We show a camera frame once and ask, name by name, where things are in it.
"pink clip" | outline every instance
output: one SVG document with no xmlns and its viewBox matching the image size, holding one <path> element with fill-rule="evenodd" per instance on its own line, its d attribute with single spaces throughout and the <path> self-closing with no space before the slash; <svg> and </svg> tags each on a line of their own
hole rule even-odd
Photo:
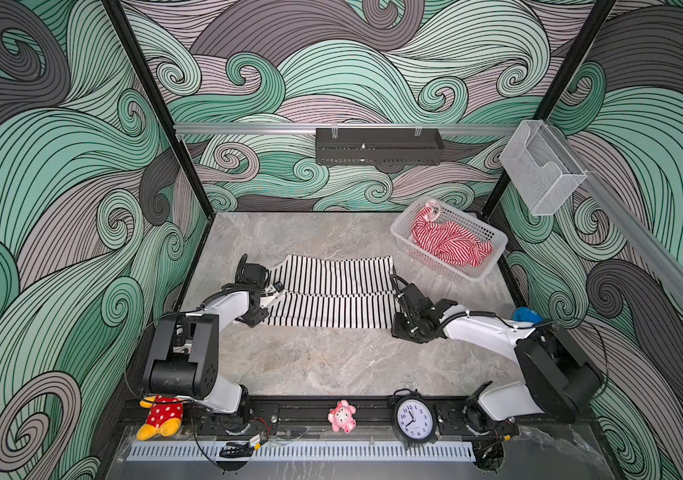
<svg viewBox="0 0 683 480">
<path fill-rule="evenodd" d="M 438 202 L 437 200 L 429 199 L 427 200 L 427 206 L 429 206 L 432 209 L 432 211 L 428 212 L 425 216 L 427 218 L 427 221 L 433 222 L 437 220 L 437 217 L 441 214 L 440 202 Z"/>
</svg>

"gray marble floor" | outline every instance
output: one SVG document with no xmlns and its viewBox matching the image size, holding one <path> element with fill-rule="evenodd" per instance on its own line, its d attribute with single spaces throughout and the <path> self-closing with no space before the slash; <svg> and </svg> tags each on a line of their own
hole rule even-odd
<svg viewBox="0 0 683 480">
<path fill-rule="evenodd" d="M 389 232 L 397 214 L 219 214 L 200 256 L 183 310 L 234 277 L 240 255 L 272 267 L 288 254 L 329 260 L 392 255 L 397 273 L 432 301 L 449 298 L 509 318 L 514 304 L 498 268 L 480 283 L 458 285 L 400 252 Z M 235 322 L 221 332 L 219 368 L 255 395 L 382 395 L 417 388 L 464 395 L 482 382 L 521 379 L 517 365 L 457 340 L 424 345 L 388 330 L 329 329 Z"/>
</svg>

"red polka dot plush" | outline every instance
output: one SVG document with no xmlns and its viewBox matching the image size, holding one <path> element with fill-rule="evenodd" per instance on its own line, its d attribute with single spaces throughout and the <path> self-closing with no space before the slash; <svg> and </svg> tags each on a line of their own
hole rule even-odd
<svg viewBox="0 0 683 480">
<path fill-rule="evenodd" d="M 144 398 L 139 405 L 149 408 L 147 421 L 136 433 L 136 439 L 148 440 L 158 433 L 168 437 L 178 432 L 182 427 L 184 407 L 181 400 L 175 397 L 160 395 Z"/>
</svg>

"clock face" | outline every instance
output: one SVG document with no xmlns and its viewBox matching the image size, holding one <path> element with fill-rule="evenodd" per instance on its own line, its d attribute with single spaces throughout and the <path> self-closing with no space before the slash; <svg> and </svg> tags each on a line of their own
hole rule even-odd
<svg viewBox="0 0 683 480">
<path fill-rule="evenodd" d="M 397 425 L 408 438 L 424 439 L 432 433 L 432 412 L 418 400 L 406 400 L 397 408 Z"/>
</svg>

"white vent grille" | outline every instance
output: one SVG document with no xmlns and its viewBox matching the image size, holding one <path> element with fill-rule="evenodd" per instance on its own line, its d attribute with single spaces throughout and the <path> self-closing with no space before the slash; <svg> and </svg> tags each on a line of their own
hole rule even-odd
<svg viewBox="0 0 683 480">
<path fill-rule="evenodd" d="M 226 442 L 200 442 L 205 453 L 217 462 L 232 461 L 218 456 Z M 128 455 L 128 462 L 157 461 L 207 461 L 194 442 L 134 442 Z M 250 462 L 279 461 L 421 461 L 421 462 L 474 462 L 472 444 L 469 442 L 437 442 L 426 446 L 405 448 L 398 441 L 301 441 L 294 440 L 287 445 L 268 442 L 250 458 L 238 460 Z"/>
</svg>

